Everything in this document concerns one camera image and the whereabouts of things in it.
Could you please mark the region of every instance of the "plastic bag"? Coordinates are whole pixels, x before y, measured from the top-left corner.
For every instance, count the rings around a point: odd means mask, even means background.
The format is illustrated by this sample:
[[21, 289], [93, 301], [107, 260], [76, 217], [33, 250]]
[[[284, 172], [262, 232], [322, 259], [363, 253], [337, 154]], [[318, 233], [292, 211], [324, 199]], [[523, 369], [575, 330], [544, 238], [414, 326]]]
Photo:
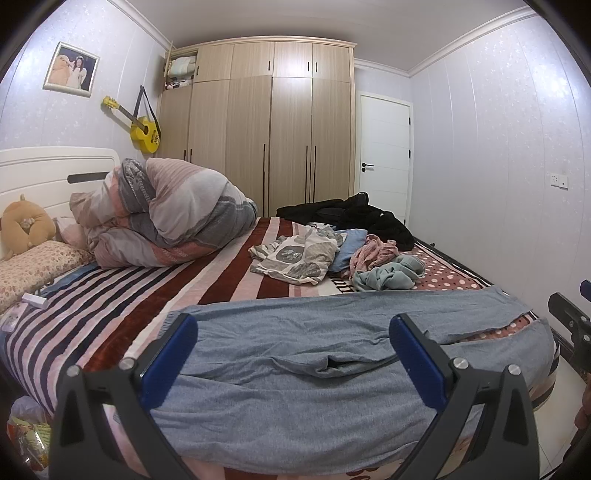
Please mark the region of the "plastic bag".
[[12, 404], [7, 433], [25, 464], [46, 478], [51, 428], [45, 410], [31, 397], [19, 398]]

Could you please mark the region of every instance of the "yellow guitar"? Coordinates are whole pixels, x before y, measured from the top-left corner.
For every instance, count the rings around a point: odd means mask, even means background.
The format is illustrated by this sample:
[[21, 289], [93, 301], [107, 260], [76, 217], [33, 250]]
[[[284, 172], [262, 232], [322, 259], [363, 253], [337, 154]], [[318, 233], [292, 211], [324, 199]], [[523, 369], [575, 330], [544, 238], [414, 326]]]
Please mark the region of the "yellow guitar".
[[129, 132], [129, 135], [131, 136], [131, 140], [138, 143], [139, 149], [143, 153], [154, 153], [158, 150], [160, 135], [158, 134], [156, 122], [150, 121], [147, 116], [134, 117], [117, 100], [109, 96], [103, 98], [103, 104], [120, 111], [131, 120], [131, 132]]

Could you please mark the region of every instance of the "wardrobe handle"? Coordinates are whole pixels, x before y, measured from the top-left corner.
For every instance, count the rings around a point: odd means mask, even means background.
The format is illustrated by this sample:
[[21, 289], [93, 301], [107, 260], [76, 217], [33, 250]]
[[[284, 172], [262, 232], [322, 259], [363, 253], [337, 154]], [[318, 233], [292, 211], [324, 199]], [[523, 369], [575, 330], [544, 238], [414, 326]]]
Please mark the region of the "wardrobe handle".
[[312, 203], [316, 201], [316, 145], [314, 145], [314, 190], [312, 191]]
[[308, 203], [308, 145], [306, 145], [306, 182], [304, 183], [304, 203]]
[[262, 145], [262, 217], [265, 216], [265, 153], [267, 144]]

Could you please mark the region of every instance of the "folded comforter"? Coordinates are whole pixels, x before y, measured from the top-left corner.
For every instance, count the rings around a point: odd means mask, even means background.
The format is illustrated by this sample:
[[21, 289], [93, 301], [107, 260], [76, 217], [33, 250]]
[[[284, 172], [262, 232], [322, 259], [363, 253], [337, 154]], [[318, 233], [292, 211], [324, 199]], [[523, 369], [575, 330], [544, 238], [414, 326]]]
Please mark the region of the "folded comforter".
[[252, 228], [256, 204], [221, 173], [171, 158], [126, 158], [70, 209], [101, 267], [165, 267], [221, 249]]

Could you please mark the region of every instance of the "floral pillow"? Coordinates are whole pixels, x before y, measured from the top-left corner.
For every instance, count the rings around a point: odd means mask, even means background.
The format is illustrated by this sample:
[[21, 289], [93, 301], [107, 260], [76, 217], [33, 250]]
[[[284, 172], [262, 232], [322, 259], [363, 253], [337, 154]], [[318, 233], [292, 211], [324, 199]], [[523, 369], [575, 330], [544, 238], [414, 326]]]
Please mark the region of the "floral pillow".
[[10, 260], [0, 262], [0, 314], [56, 277], [95, 260], [84, 250], [49, 240]]

